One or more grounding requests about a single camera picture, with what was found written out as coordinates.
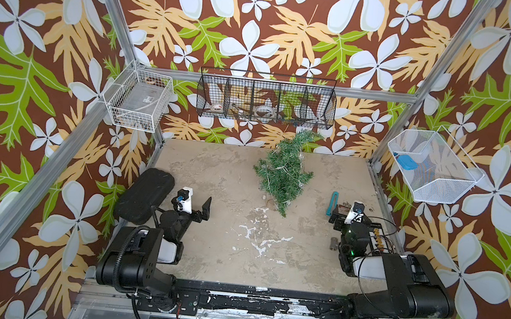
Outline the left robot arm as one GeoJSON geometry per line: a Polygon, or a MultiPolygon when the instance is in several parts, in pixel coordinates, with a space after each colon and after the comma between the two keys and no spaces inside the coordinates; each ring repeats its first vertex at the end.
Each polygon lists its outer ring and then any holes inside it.
{"type": "Polygon", "coordinates": [[[157,268],[158,264],[174,265],[184,251],[182,238],[193,222],[210,218],[212,198],[201,210],[187,208],[188,192],[181,190],[172,199],[172,210],[153,208],[155,226],[124,227],[112,241],[96,267],[98,284],[110,286],[136,302],[147,298],[153,308],[163,312],[176,307],[176,277],[157,268]]]}

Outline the small metal fitting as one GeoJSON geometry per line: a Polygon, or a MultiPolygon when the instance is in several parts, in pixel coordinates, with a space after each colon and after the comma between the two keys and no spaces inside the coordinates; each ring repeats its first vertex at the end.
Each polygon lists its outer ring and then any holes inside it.
{"type": "Polygon", "coordinates": [[[339,244],[336,243],[336,242],[331,242],[330,243],[330,246],[329,246],[329,249],[331,251],[338,251],[339,250],[339,244]]]}

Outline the black terminal board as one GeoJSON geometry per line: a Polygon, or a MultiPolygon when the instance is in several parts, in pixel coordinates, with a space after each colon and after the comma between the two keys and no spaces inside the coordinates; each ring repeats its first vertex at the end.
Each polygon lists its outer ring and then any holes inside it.
{"type": "Polygon", "coordinates": [[[370,232],[370,245],[368,255],[394,254],[395,245],[391,239],[384,234],[382,228],[372,227],[370,232]]]}

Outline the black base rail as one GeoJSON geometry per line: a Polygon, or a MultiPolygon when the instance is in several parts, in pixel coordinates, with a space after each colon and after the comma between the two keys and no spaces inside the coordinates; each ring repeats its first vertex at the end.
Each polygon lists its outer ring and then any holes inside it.
{"type": "Polygon", "coordinates": [[[203,312],[237,311],[241,316],[264,319],[283,316],[365,319],[356,315],[349,302],[341,295],[179,279],[171,298],[153,298],[141,292],[136,306],[140,311],[192,317],[199,317],[203,312]]]}

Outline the small green christmas tree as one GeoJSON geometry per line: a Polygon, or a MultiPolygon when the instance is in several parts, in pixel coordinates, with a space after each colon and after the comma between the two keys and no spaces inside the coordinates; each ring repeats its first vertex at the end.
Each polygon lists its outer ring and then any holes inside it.
{"type": "Polygon", "coordinates": [[[260,187],[272,196],[280,215],[285,218],[287,209],[302,194],[303,188],[314,173],[303,169],[303,149],[321,139],[318,133],[302,131],[291,139],[282,140],[266,157],[254,165],[260,187]]]}

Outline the teal plastic tool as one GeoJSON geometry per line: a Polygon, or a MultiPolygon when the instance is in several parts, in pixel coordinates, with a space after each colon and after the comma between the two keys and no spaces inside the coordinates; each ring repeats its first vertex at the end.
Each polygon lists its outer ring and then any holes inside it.
{"type": "Polygon", "coordinates": [[[330,201],[329,201],[327,212],[326,212],[326,215],[328,217],[331,217],[333,214],[333,211],[335,211],[338,199],[339,199],[339,193],[338,193],[338,191],[334,191],[330,197],[330,201]]]}

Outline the blue object in basket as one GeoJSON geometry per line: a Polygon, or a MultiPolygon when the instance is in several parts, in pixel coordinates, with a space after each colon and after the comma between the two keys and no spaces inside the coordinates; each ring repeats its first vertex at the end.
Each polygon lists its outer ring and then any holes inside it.
{"type": "Polygon", "coordinates": [[[409,155],[398,155],[396,161],[403,170],[414,171],[419,167],[419,164],[409,155]]]}

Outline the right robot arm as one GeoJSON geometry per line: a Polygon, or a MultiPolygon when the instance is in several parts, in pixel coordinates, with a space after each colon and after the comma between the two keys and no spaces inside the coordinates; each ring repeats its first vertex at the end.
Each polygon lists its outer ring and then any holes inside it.
{"type": "Polygon", "coordinates": [[[423,255],[400,255],[361,203],[336,205],[327,211],[340,233],[336,248],[342,271],[357,279],[360,292],[347,295],[328,312],[340,319],[447,319],[455,302],[423,255]]]}

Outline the black zipper case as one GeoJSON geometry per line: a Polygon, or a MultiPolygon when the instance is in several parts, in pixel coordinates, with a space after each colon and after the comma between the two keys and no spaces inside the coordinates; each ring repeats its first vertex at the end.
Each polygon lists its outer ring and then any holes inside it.
{"type": "Polygon", "coordinates": [[[114,218],[143,225],[153,215],[153,208],[160,206],[175,187],[175,178],[157,168],[146,169],[127,189],[114,207],[114,218]]]}

